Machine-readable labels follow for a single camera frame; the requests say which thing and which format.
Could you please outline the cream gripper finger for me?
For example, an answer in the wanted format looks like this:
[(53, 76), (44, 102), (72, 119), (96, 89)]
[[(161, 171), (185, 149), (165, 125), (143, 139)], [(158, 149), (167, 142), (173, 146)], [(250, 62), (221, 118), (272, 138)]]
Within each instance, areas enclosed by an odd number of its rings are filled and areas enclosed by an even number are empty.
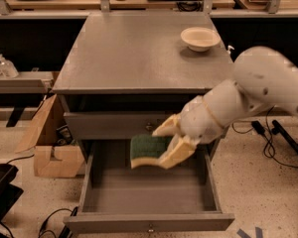
[(165, 137), (165, 136), (173, 136), (176, 134), (180, 134), (180, 115), (173, 114), (168, 119), (166, 119), (158, 128), (156, 128), (152, 136), (153, 137)]
[(170, 169), (189, 158), (197, 149), (198, 140), (189, 136), (181, 137), (175, 135), (167, 150), (159, 157), (158, 166), (163, 169)]

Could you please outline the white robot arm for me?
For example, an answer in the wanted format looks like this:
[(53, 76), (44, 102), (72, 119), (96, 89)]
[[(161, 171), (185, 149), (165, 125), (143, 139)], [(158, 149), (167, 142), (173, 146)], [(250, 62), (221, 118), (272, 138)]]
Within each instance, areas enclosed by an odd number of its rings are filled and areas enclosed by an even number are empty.
[(250, 48), (235, 60), (231, 78), (186, 103), (153, 132), (172, 138), (158, 165), (174, 167), (232, 122), (273, 106), (298, 117), (298, 68), (270, 48)]

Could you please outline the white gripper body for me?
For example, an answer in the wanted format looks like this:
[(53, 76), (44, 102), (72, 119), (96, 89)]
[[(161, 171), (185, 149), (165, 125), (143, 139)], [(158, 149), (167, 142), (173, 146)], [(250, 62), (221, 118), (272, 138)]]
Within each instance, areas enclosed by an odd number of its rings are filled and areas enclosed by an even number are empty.
[(203, 96), (188, 102), (180, 112), (180, 130), (198, 144), (208, 144), (224, 132), (224, 125)]

